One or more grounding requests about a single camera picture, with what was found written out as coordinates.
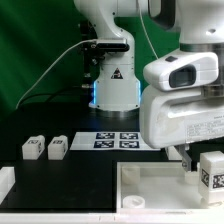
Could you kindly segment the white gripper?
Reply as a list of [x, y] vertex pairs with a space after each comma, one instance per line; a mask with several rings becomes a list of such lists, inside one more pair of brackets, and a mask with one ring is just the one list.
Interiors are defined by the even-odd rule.
[[162, 92], [148, 86], [142, 94], [139, 127], [151, 148], [179, 145], [182, 167], [191, 172], [188, 144], [224, 137], [224, 97], [204, 97], [200, 88]]

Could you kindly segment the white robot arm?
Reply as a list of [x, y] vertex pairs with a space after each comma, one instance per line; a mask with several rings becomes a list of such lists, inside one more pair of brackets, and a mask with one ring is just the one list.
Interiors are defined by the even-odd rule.
[[[173, 146], [185, 170], [194, 142], [224, 136], [224, 0], [74, 0], [93, 26], [100, 61], [90, 106], [112, 115], [139, 112], [140, 133], [154, 149]], [[134, 75], [134, 38], [116, 17], [147, 14], [180, 33], [179, 48], [147, 64], [144, 90]]]

